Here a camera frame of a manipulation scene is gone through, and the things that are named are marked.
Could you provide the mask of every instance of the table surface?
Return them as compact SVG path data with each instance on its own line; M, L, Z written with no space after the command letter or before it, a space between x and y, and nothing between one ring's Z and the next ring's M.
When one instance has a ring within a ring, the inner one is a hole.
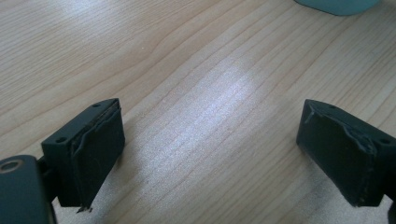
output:
M126 147L60 223L387 223L296 146L304 99L396 136L396 1L335 17L294 1L0 2L0 158L120 98Z

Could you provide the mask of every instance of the light wood tabletop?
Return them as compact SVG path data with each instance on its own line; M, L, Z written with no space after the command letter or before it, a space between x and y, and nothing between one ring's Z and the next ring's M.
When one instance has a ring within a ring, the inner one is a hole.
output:
M292 0L0 2L0 159L120 98L126 147L60 223L387 223L295 143L304 99L396 136L396 1L336 17Z

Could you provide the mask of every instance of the blue-green plastic object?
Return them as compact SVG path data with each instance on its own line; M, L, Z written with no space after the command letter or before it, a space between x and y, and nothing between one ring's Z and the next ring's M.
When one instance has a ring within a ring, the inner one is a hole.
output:
M350 16L373 7L379 0L295 0L297 3L336 16Z

